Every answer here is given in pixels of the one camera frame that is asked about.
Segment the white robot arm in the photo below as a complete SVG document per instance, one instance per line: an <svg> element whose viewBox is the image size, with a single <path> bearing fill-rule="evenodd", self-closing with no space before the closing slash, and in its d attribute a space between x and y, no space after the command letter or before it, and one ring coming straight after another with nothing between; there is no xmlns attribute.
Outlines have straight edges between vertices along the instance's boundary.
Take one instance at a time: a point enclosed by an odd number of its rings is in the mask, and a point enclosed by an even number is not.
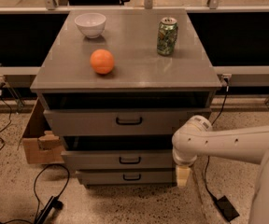
<svg viewBox="0 0 269 224"><path fill-rule="evenodd" d="M258 164L248 224L269 224L269 125L214 131L208 119L196 115L173 134L172 144L180 166L202 155Z"/></svg>

